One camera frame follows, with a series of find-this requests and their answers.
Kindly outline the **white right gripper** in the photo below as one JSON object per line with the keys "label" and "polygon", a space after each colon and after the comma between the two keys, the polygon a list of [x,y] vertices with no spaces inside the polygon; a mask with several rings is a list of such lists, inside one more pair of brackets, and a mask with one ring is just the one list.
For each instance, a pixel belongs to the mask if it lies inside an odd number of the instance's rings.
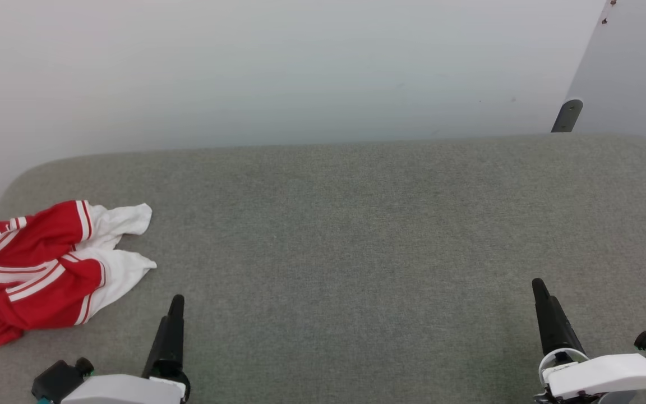
{"label": "white right gripper", "polygon": [[630,403],[646,391],[646,357],[640,353],[588,358],[562,309],[541,278],[532,280],[542,352],[543,393],[536,403]]}

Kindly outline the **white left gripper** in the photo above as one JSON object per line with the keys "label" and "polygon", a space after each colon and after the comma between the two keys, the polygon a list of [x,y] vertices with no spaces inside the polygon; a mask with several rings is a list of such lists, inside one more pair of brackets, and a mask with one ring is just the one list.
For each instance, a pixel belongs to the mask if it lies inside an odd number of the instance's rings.
{"label": "white left gripper", "polygon": [[142,376],[105,374],[86,378],[62,403],[186,403],[191,383],[183,369],[184,296],[173,297],[161,318]]}

